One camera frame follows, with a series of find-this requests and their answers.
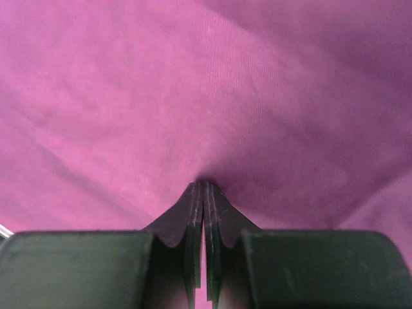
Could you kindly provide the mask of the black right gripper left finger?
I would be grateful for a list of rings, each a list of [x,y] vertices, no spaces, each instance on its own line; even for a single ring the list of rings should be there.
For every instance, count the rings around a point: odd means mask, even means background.
[[[1,242],[2,308],[193,308],[202,186],[142,230],[26,231]]]

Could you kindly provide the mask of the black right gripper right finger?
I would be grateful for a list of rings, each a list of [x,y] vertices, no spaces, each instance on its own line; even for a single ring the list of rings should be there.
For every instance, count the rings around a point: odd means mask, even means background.
[[[214,308],[411,307],[411,272],[379,232],[261,229],[211,182],[203,218]]]

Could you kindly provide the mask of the purple cloth wrap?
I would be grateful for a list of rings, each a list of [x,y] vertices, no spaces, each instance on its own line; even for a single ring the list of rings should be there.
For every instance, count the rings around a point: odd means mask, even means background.
[[[1,2],[1,225],[142,230],[204,182],[411,272],[411,2]]]

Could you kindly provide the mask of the wire mesh instrument tray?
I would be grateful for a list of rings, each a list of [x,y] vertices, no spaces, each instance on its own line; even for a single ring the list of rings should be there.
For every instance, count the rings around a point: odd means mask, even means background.
[[[2,238],[6,239],[13,235],[13,232],[7,229],[5,226],[0,225],[0,235]]]

